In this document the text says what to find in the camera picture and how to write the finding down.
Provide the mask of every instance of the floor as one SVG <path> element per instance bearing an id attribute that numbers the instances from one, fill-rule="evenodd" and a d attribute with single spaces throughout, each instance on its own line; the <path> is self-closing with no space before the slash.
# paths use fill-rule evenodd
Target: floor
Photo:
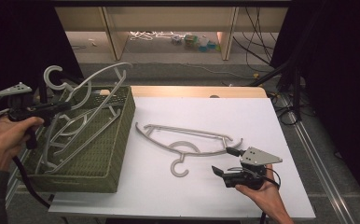
<path id="1" fill-rule="evenodd" d="M 217 42 L 212 33 L 193 35 L 205 35 L 212 42 Z M 257 57 L 250 54 L 246 56 L 245 50 L 235 42 L 229 60 L 223 61 L 216 49 L 201 52 L 198 48 L 174 45 L 167 38 L 153 36 L 151 40 L 131 40 L 130 35 L 122 59 L 115 62 L 104 33 L 68 33 L 68 37 L 86 77 L 110 63 L 133 63 L 134 67 L 127 75 L 127 85 L 244 86 L 272 69 Z M 249 41 L 246 37 L 250 39 L 252 34 L 237 33 L 235 37 L 247 47 Z M 274 48 L 276 37 L 277 34 L 263 34 L 264 44 Z M 261 44 L 255 36 L 253 41 Z M 249 49 L 264 60 L 270 59 L 259 45 L 250 44 Z M 98 80 L 100 83 L 110 81 L 111 78 L 105 76 Z M 274 77 L 262 87 L 267 93 L 276 93 L 277 81 L 278 78 Z M 296 125 L 287 125 L 293 121 L 293 116 L 292 113 L 283 113 L 290 101 L 291 92 L 272 98 L 284 137 L 316 214 L 314 220 L 297 220 L 296 223 L 360 223 L 360 188 L 346 164 L 335 154 L 335 146 L 319 118 L 313 114 L 307 93 L 302 92 L 302 121 Z M 22 186 L 14 194 L 7 211 L 9 223 L 64 223 L 60 217 L 49 214 Z M 168 220 L 114 220 L 104 217 L 68 217 L 67 220 L 69 223 L 81 224 L 172 223 Z M 242 223 L 258 223 L 258 220 L 243 220 Z"/>

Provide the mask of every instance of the black stand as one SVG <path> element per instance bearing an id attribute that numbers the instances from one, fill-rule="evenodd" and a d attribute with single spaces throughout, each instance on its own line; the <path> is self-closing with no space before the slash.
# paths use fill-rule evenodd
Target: black stand
<path id="1" fill-rule="evenodd" d="M 318 7 L 315 13 L 312 15 L 309 25 L 306 26 L 305 30 L 302 32 L 301 38 L 289 59 L 279 67 L 275 68 L 275 70 L 267 73 L 264 77 L 248 85 L 250 87 L 256 87 L 270 80 L 271 78 L 282 74 L 277 84 L 277 89 L 278 91 L 288 91 L 289 87 L 293 85 L 293 105 L 289 108 L 289 111 L 292 111 L 296 115 L 296 122 L 301 120 L 299 112 L 299 100 L 300 75 L 301 70 L 303 69 L 302 63 L 305 61 L 306 56 L 310 52 L 312 44 L 316 39 L 315 37 L 319 34 L 319 31 L 324 25 L 324 21 L 329 15 L 331 6 L 328 2 L 330 1 L 323 0 L 320 3 L 320 7 Z"/>

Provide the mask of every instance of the wooden desk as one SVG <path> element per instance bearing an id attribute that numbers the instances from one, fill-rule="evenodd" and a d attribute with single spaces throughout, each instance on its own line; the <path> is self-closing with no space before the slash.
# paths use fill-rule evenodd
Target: wooden desk
<path id="1" fill-rule="evenodd" d="M 226 170 L 240 166 L 239 158 L 229 154 L 187 156 L 175 169 L 180 169 L 178 172 L 188 169 L 188 175 L 175 177 L 170 165 L 179 155 L 148 142 L 136 132 L 135 123 L 138 122 L 142 128 L 153 123 L 225 133 L 234 138 L 233 142 L 243 138 L 242 149 L 253 146 L 283 158 L 284 162 L 275 164 L 274 169 L 282 179 L 281 195 L 288 213 L 293 218 L 315 217 L 271 101 L 263 97 L 262 89 L 134 86 L 132 91 L 136 110 L 118 191 L 58 192 L 50 213 L 59 216 L 167 219 L 239 220 L 260 217 L 261 210 L 250 199 L 236 189 L 227 189 L 223 180 L 213 174 L 212 165 Z M 181 93 L 192 97 L 179 97 Z M 235 98 L 206 98 L 211 94 Z M 242 95 L 250 98 L 239 98 Z M 192 143 L 201 151 L 216 150 L 217 146 L 212 147 L 211 142 L 206 144 L 194 140 Z"/>

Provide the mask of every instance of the green plastic basket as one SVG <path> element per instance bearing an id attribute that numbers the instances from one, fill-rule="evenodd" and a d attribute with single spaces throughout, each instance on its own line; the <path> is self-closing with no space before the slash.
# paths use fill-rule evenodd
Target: green plastic basket
<path id="1" fill-rule="evenodd" d="M 93 91 L 102 89 L 111 90 L 112 88 L 92 88 Z M 81 101 L 86 92 L 87 88 L 82 88 L 74 97 L 74 103 L 76 104 Z M 105 97 L 106 96 L 99 94 L 93 94 L 82 107 L 65 112 L 64 114 L 69 118 L 75 118 L 99 106 Z M 40 165 L 38 172 L 35 172 L 42 155 L 42 146 L 44 146 L 46 142 L 44 133 L 47 129 L 43 131 L 38 137 L 39 147 L 29 153 L 23 162 L 26 173 L 36 191 L 101 193 L 117 191 L 121 166 L 135 110 L 131 87 L 120 87 L 110 99 L 109 104 L 118 104 L 114 106 L 114 109 L 116 112 L 118 109 L 121 110 L 120 116 L 55 174 L 44 174 L 45 171 L 50 169 L 45 165 Z M 63 154 L 53 157 L 53 151 L 56 149 L 54 147 L 52 150 L 51 147 L 48 160 L 59 164 L 61 160 L 66 159 L 87 139 L 97 133 L 98 130 L 108 122 L 110 117 L 113 117 L 110 110 L 108 108 L 102 109 L 91 121 L 90 125 Z M 60 119 L 54 133 L 60 130 L 64 124 L 65 121 Z M 67 140 L 58 138 L 55 142 L 61 141 L 66 142 Z"/>

